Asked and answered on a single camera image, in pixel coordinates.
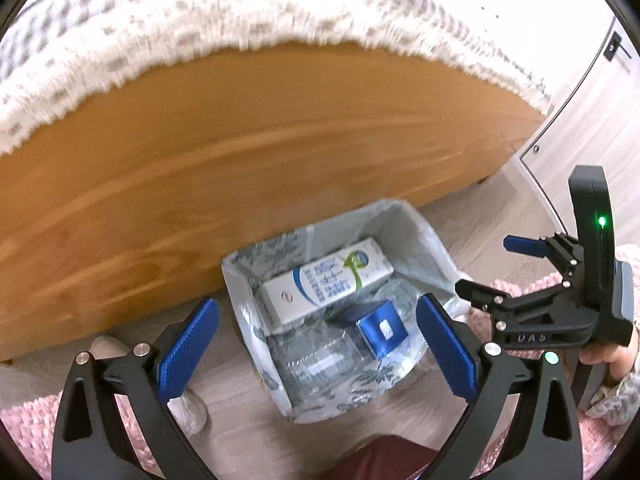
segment floor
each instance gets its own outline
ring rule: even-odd
[[[537,237],[553,224],[532,190],[508,163],[483,184],[444,197],[420,210],[440,234],[458,267],[489,283],[500,277],[527,285],[552,269],[546,260],[507,254],[507,234]],[[218,334],[204,355],[191,387],[209,407],[205,430],[192,439],[220,480],[311,480],[353,449],[380,434],[398,434],[439,448],[464,409],[438,370],[418,365],[391,392],[332,420],[299,426],[288,423],[271,402],[236,333],[225,294]],[[183,319],[178,306],[113,334],[130,344],[153,340],[170,322]],[[0,367],[0,408],[62,389],[68,365],[91,338],[39,351]],[[504,424],[508,422],[505,413]]]

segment red object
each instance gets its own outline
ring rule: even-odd
[[[413,480],[437,453],[399,436],[381,436],[318,480]]]

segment human hand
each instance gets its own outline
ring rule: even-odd
[[[609,363],[609,374],[619,381],[634,367],[638,355],[638,329],[634,327],[629,346],[596,341],[580,350],[580,362],[586,365]]]

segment blue gripper pad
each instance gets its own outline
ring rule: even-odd
[[[218,303],[207,298],[158,365],[156,394],[161,402],[180,397],[220,324]]]
[[[544,240],[532,240],[531,238],[509,235],[504,237],[502,245],[510,253],[526,254],[536,258],[549,256],[549,246]]]
[[[431,294],[418,300],[415,317],[451,392],[469,404],[474,402],[479,393],[478,370],[452,328],[454,321]]]

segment blue box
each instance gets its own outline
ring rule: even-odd
[[[334,322],[356,328],[377,359],[388,355],[408,336],[391,300],[355,304]]]

